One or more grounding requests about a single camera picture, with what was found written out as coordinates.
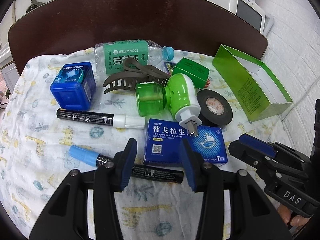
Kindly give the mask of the person's right hand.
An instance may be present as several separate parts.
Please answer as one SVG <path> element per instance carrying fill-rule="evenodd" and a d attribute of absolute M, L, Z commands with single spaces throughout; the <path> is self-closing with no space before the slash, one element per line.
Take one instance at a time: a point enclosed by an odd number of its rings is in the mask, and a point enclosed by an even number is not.
<path fill-rule="evenodd" d="M 300 215 L 296 215 L 295 217 L 292 218 L 291 210 L 288 209 L 283 204 L 280 204 L 278 206 L 277 211 L 285 224 L 289 223 L 291 226 L 295 226 L 297 228 L 303 227 L 310 219 L 313 218 L 313 217 L 304 218 Z"/>

